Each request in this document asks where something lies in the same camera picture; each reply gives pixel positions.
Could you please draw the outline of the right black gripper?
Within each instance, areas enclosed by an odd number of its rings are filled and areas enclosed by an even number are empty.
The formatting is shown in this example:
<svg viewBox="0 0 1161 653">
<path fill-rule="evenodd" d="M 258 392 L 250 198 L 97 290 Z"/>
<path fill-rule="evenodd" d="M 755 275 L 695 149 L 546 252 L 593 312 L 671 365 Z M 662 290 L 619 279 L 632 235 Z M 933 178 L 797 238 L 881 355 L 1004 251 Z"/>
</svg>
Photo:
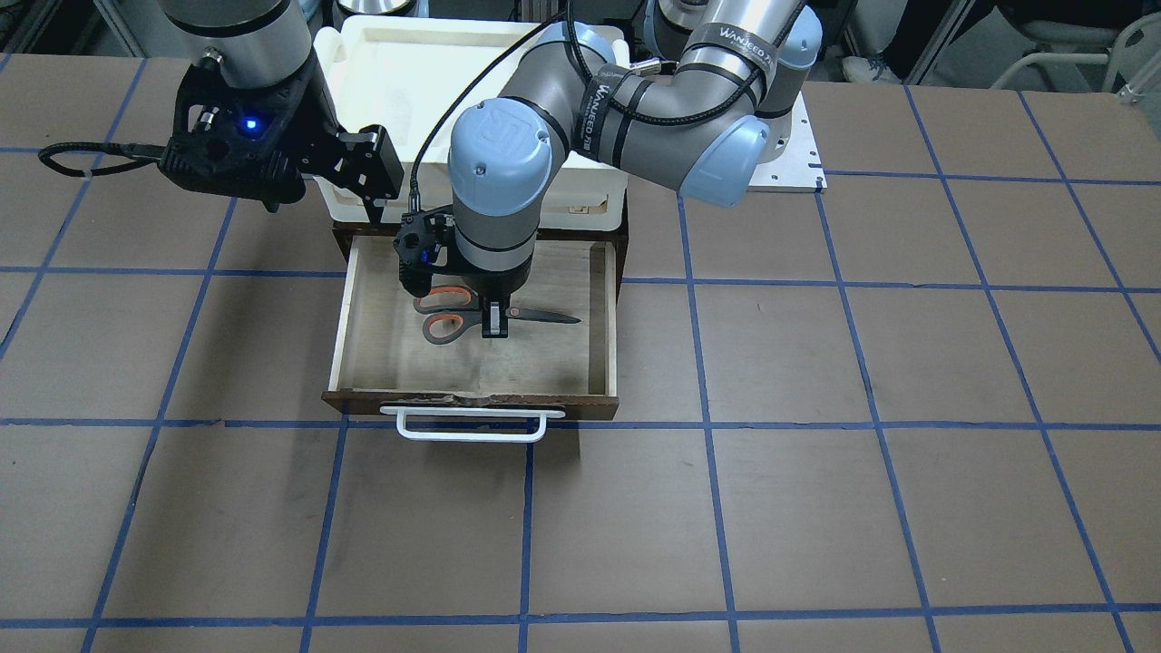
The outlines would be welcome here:
<svg viewBox="0 0 1161 653">
<path fill-rule="evenodd" d="M 163 149 L 159 170 L 183 191 L 261 202 L 266 210 L 302 200 L 304 175 L 329 175 L 361 199 L 374 227 L 399 198 L 404 170 L 383 125 L 341 132 L 313 53 L 291 76 L 262 88 L 228 86 L 210 132 Z"/>
</svg>

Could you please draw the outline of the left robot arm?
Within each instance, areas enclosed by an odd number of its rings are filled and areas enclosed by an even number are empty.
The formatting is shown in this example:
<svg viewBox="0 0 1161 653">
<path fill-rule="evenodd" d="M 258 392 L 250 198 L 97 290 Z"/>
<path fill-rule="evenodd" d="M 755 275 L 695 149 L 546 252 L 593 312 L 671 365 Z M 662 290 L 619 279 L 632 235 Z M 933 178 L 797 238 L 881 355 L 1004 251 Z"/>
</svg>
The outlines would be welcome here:
<svg viewBox="0 0 1161 653">
<path fill-rule="evenodd" d="M 502 94 L 461 112 L 449 138 L 448 259 L 478 297 L 485 338 L 505 337 L 545 195 L 570 155 L 721 207 L 789 139 L 822 41 L 805 1 L 697 1 L 670 82 L 618 66 L 587 26 L 549 26 Z"/>
</svg>

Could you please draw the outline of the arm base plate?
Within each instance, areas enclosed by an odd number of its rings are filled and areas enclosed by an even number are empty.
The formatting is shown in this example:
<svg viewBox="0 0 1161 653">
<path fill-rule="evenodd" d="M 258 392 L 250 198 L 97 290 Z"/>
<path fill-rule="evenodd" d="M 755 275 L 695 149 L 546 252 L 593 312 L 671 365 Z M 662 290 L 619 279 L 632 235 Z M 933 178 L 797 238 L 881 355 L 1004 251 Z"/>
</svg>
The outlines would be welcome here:
<svg viewBox="0 0 1161 653">
<path fill-rule="evenodd" d="M 824 165 L 813 132 L 805 96 L 795 98 L 791 112 L 766 117 L 767 144 L 747 191 L 825 191 Z"/>
</svg>

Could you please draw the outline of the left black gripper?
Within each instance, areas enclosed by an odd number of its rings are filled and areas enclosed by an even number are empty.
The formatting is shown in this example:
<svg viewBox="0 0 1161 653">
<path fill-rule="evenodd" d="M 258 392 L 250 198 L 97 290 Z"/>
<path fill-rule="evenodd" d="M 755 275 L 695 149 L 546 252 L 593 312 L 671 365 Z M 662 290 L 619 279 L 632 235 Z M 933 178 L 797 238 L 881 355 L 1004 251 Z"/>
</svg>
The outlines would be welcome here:
<svg viewBox="0 0 1161 653">
<path fill-rule="evenodd" d="M 459 310 L 481 310 L 482 338 L 506 338 L 511 296 L 522 288 L 531 268 L 531 258 L 506 271 L 485 271 L 466 259 L 459 261 L 462 285 L 475 293 L 473 301 Z"/>
</svg>

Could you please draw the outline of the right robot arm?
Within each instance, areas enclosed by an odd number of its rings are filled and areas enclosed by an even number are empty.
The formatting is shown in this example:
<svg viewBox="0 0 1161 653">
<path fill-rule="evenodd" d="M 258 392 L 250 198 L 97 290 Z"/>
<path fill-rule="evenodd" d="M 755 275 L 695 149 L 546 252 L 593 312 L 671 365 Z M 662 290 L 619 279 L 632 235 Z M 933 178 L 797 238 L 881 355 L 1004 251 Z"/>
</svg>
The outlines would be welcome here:
<svg viewBox="0 0 1161 653">
<path fill-rule="evenodd" d="M 361 199 L 372 223 L 404 173 L 380 124 L 337 119 L 327 79 L 296 1 L 163 1 L 196 59 L 176 92 L 159 170 L 183 191 L 262 202 L 275 211 L 307 194 L 307 177 Z"/>
</svg>

